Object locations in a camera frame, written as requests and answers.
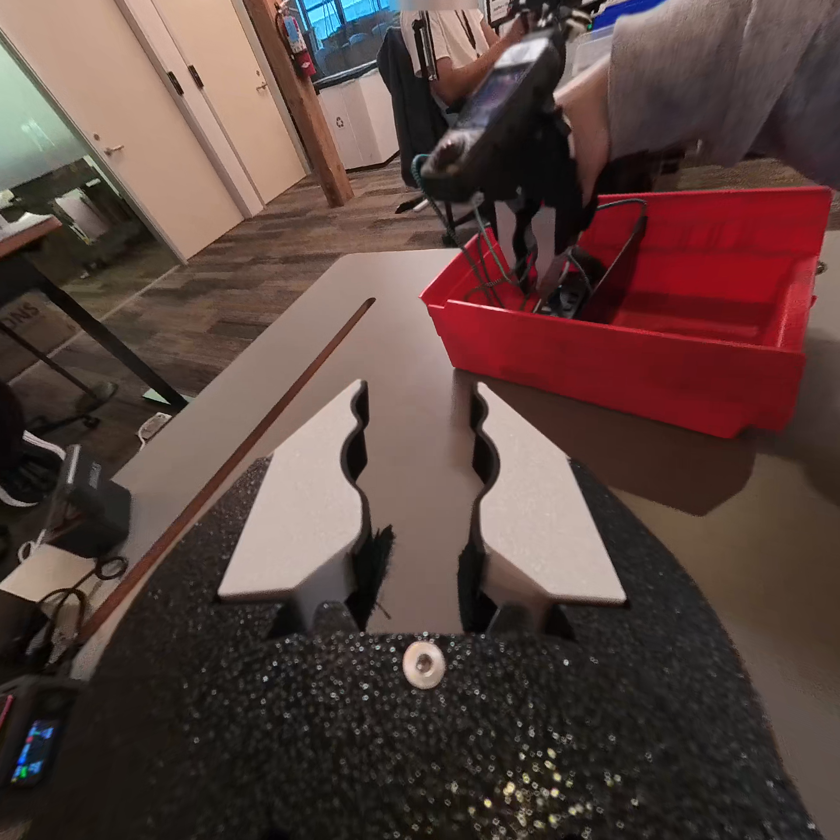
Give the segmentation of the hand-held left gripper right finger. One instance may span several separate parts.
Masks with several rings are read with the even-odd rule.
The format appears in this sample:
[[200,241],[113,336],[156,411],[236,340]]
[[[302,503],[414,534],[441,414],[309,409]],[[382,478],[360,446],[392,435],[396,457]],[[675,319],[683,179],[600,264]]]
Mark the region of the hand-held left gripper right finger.
[[567,454],[484,383],[472,387],[469,427],[481,487],[458,558],[463,630],[488,633],[510,611],[557,634],[563,606],[626,607]]

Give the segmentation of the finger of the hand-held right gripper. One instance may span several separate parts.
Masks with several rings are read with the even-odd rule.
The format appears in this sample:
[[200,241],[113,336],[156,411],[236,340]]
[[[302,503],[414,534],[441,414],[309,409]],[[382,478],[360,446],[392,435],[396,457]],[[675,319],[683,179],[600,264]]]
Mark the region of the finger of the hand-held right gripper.
[[529,226],[520,229],[518,215],[527,205],[522,196],[495,204],[497,240],[519,289],[529,288]]
[[560,284],[560,263],[555,265],[554,253],[555,211],[539,210],[528,229],[528,246],[533,251],[532,267],[537,271],[535,291],[538,296],[548,296]]

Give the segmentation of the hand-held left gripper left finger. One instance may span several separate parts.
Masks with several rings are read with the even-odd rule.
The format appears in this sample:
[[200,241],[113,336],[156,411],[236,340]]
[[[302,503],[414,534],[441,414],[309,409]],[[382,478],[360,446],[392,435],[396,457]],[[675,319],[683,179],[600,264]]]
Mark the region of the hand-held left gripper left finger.
[[388,571],[392,526],[374,529],[358,479],[368,463],[369,385],[357,379],[299,427],[268,466],[217,588],[224,604],[276,603],[313,629],[325,604],[363,631]]

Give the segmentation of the red plastic bin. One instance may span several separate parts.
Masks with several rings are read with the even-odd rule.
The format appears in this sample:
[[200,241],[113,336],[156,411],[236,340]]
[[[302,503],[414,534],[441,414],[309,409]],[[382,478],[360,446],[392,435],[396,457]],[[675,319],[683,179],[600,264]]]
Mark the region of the red plastic bin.
[[[492,233],[421,294],[455,368],[720,438],[790,421],[832,192],[821,186],[606,195],[647,201],[612,323],[531,313]],[[580,245],[608,270],[641,206],[596,212]]]

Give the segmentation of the person's right forearm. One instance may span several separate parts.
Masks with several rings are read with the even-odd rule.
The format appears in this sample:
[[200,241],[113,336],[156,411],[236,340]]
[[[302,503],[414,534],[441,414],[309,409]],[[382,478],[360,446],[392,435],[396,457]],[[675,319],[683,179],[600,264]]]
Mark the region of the person's right forearm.
[[615,24],[613,159],[699,142],[733,166],[769,156],[839,187],[839,3],[667,1]]

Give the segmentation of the person's right hand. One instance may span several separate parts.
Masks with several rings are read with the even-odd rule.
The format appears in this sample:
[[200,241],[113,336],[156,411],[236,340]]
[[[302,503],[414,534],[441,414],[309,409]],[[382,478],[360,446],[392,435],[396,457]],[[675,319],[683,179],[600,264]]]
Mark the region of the person's right hand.
[[558,86],[553,104],[570,129],[570,148],[583,204],[593,198],[599,176],[612,159],[613,135],[623,147],[635,96],[624,74],[604,57]]

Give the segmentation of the black office chair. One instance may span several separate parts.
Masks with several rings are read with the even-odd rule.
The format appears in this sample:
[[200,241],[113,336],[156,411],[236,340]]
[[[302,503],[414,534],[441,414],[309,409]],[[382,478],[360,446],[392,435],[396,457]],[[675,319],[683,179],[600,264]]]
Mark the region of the black office chair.
[[467,212],[457,217],[451,203],[443,202],[428,194],[421,173],[423,164],[428,157],[428,153],[420,153],[415,154],[412,158],[409,166],[408,185],[414,186],[418,190],[418,194],[398,204],[394,211],[395,215],[419,212],[423,209],[430,208],[443,226],[444,233],[442,241],[445,247],[459,247],[460,240],[457,232],[468,224],[474,224],[478,230],[490,227],[496,233],[497,216],[492,205],[487,203],[469,203],[467,204]]

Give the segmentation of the dark jacket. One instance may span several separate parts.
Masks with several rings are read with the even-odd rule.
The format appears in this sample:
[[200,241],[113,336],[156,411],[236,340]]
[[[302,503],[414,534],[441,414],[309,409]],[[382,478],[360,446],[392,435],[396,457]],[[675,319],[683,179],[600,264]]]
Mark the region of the dark jacket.
[[392,101],[395,133],[405,185],[416,188],[412,163],[418,154],[430,154],[448,129],[445,114],[424,77],[414,73],[399,27],[389,27],[376,57],[377,68]]

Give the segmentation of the white recycling bin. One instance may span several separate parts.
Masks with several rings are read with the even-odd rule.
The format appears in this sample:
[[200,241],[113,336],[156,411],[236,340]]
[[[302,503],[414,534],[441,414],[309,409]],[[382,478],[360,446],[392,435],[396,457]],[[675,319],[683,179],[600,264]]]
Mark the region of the white recycling bin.
[[346,171],[386,165],[398,155],[392,98],[377,68],[321,89],[318,99]]

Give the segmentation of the black charger block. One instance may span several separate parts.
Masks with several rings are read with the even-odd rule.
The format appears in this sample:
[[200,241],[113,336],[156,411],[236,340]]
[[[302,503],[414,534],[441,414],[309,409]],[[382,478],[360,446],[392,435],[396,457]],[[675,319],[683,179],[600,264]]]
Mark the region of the black charger block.
[[77,557],[111,555],[129,537],[132,496],[78,444],[66,449],[45,521],[45,542]]

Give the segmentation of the red fire extinguisher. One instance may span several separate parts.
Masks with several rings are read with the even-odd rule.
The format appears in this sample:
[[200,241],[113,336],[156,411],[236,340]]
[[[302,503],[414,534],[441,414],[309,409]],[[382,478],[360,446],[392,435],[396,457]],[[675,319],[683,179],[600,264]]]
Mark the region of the red fire extinguisher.
[[317,74],[303,31],[288,2],[275,2],[275,27],[301,79]]

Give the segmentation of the white door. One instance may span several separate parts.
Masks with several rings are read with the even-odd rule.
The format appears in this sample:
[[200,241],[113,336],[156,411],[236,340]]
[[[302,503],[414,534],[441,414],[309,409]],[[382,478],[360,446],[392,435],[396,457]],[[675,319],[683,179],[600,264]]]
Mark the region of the white door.
[[243,220],[115,2],[2,1],[1,26],[178,259]]
[[154,3],[263,205],[306,174],[244,2]]

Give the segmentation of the black power station with display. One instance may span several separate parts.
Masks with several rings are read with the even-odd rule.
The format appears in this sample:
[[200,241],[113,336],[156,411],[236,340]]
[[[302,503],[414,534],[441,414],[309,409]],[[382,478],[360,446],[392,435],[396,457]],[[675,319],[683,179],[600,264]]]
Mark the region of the black power station with display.
[[57,677],[27,675],[2,685],[2,789],[30,789],[44,780],[74,696],[74,689]]

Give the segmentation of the black legged table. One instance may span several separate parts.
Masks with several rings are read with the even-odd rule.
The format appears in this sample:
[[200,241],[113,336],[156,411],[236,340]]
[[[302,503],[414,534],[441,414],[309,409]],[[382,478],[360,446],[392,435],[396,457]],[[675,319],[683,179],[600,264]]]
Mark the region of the black legged table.
[[133,375],[155,391],[174,413],[187,408],[188,400],[181,393],[169,385],[101,321],[92,316],[69,293],[58,287],[27,258],[27,252],[38,247],[42,239],[61,227],[61,222],[53,215],[31,213],[27,213],[14,224],[2,226],[2,308],[29,292],[39,292],[89,338],[97,342]]

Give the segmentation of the wooden support post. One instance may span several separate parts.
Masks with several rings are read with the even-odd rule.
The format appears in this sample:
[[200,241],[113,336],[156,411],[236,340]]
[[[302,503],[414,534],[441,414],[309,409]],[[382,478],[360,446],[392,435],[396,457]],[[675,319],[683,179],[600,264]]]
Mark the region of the wooden support post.
[[292,54],[282,14],[276,2],[245,1],[244,5],[327,203],[342,207],[354,197],[353,188],[312,81]]

